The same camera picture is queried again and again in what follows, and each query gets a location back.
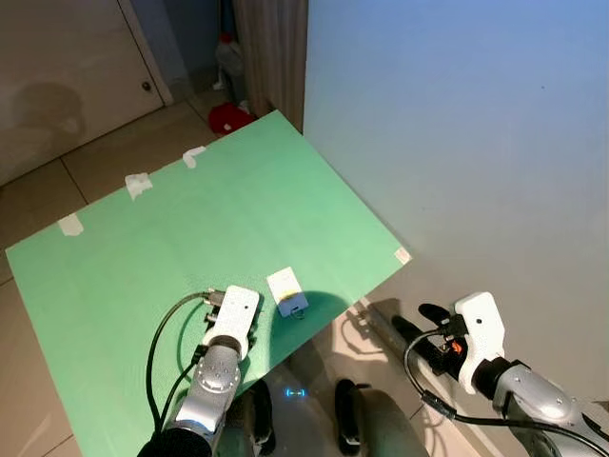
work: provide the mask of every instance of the red cloth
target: red cloth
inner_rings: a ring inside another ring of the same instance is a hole
[[[207,118],[211,129],[218,134],[228,135],[247,124],[254,122],[254,116],[247,114],[232,103],[224,103],[213,108]]]

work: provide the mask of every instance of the black foot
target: black foot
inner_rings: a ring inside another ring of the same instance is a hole
[[[360,436],[355,422],[352,389],[357,388],[353,381],[342,379],[334,390],[334,411],[338,423],[338,444],[343,455],[357,455],[360,451]]]
[[[273,429],[273,405],[268,386],[262,379],[249,388],[254,394],[256,421],[254,440],[262,447],[261,455],[270,455],[276,446],[275,430]]]

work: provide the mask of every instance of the small white box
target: small white box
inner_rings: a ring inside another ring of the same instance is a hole
[[[280,269],[268,276],[266,281],[282,317],[308,307],[305,294],[298,284],[292,267]]]

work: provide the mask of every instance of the blue light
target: blue light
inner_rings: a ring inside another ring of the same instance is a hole
[[[291,398],[291,397],[306,397],[307,393],[306,393],[306,389],[304,389],[304,388],[291,389],[289,387],[286,387],[284,389],[284,395],[287,398]]]

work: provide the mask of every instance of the red object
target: red object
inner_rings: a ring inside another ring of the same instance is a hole
[[[219,107],[213,108],[209,112],[207,121],[215,133],[228,135],[232,131],[238,130],[247,124],[254,122],[254,116],[247,114],[242,109],[227,102]]]
[[[457,343],[455,340],[453,340],[453,342],[450,344],[450,346],[453,348],[453,350],[455,352],[457,352],[458,354],[461,354],[463,351],[463,348],[461,347],[461,345],[459,343]]]
[[[220,33],[220,41],[222,43],[230,43],[232,41],[232,35],[227,31]]]

